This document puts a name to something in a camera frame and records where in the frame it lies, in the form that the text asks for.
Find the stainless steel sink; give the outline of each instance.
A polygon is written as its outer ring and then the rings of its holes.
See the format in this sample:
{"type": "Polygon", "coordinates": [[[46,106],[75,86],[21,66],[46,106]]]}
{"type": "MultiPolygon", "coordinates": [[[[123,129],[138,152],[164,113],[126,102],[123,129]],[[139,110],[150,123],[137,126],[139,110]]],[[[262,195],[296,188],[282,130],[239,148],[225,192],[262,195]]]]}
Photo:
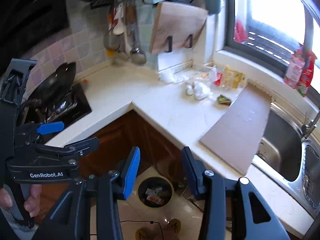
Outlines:
{"type": "Polygon", "coordinates": [[[311,137],[301,139],[300,126],[282,109],[270,108],[252,163],[315,218],[320,210],[320,147],[311,137]]]}

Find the white countertop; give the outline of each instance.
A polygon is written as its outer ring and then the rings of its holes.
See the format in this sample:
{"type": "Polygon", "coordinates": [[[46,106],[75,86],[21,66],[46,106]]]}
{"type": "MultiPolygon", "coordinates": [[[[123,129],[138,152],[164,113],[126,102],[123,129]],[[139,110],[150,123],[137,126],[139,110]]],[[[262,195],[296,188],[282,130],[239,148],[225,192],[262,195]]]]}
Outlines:
{"type": "MultiPolygon", "coordinates": [[[[144,67],[109,66],[85,77],[82,83],[92,112],[50,140],[47,145],[63,147],[87,138],[130,110],[135,110],[176,147],[189,146],[196,158],[228,179],[241,175],[198,140],[228,109],[210,100],[195,101],[185,94],[185,85],[165,85],[158,74],[144,67]]],[[[241,89],[224,91],[235,99],[241,89]]],[[[221,91],[214,91],[217,96],[221,91]]],[[[246,177],[254,184],[286,230],[301,237],[312,217],[283,189],[251,166],[246,177]]]]}

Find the stove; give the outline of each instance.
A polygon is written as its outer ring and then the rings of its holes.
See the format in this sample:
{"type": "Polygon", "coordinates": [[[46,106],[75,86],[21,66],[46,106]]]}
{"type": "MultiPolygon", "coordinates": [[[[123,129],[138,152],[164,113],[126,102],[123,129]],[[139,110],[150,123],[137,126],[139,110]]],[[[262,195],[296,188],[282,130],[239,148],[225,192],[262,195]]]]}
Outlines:
{"type": "MultiPolygon", "coordinates": [[[[82,117],[91,113],[92,109],[84,94],[82,86],[77,83],[71,87],[61,100],[54,104],[47,104],[41,108],[30,107],[25,113],[25,121],[23,123],[51,123],[63,122],[64,128],[72,125],[82,117]]],[[[37,143],[46,143],[58,133],[43,135],[37,140],[37,143]]]]}

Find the black hook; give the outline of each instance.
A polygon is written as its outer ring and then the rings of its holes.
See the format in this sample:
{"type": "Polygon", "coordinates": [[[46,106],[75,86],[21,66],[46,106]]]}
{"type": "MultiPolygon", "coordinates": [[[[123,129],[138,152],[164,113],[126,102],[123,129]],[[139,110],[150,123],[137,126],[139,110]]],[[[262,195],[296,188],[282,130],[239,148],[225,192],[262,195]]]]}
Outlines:
{"type": "Polygon", "coordinates": [[[190,40],[190,46],[189,46],[189,48],[192,48],[192,43],[193,43],[193,35],[192,34],[190,34],[189,36],[188,36],[188,39],[190,40]]]}
{"type": "Polygon", "coordinates": [[[165,52],[172,52],[172,36],[168,36],[167,41],[169,43],[169,50],[165,52]]]}

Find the cable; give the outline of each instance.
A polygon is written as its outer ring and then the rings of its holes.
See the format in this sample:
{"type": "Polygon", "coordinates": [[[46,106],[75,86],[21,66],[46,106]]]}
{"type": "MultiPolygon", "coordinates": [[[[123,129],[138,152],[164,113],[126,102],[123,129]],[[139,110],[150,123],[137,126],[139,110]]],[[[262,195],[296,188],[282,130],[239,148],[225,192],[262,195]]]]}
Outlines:
{"type": "Polygon", "coordinates": [[[164,240],[162,228],[161,228],[161,225],[160,225],[159,222],[154,222],[154,221],[135,221],[135,220],[124,220],[124,221],[120,221],[120,223],[122,223],[122,222],[149,222],[150,224],[158,223],[158,224],[159,224],[159,227],[160,227],[160,230],[161,230],[162,240],[164,240]]]}

